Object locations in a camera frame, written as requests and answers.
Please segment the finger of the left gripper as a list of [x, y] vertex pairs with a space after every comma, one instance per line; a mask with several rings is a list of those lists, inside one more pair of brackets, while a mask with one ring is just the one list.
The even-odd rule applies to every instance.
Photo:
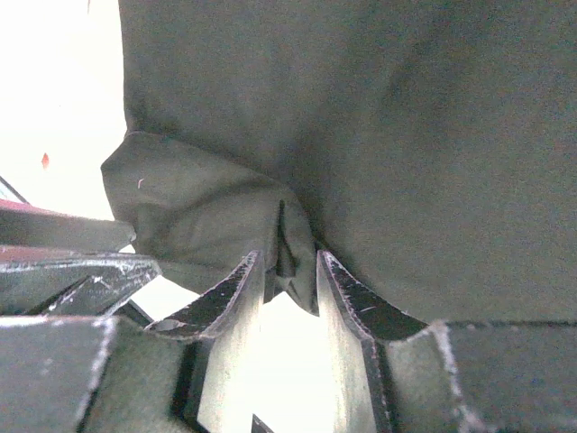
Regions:
[[150, 257], [3, 245], [3, 316], [106, 316], [161, 275]]

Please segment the black t shirt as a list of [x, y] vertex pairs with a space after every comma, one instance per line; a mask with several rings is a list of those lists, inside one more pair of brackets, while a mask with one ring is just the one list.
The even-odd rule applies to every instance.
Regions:
[[424, 321], [576, 316], [573, 1], [4, 1], [1, 170], [203, 292], [252, 249]]

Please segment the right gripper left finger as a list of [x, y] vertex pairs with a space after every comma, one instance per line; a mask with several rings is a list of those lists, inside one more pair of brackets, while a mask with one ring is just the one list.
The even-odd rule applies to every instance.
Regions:
[[259, 252], [167, 318], [1, 314], [4, 432], [248, 432]]

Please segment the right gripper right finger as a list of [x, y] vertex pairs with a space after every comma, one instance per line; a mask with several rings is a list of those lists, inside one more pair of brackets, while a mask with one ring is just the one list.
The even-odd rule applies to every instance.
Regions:
[[573, 432], [576, 326], [424, 323], [316, 258], [337, 432]]

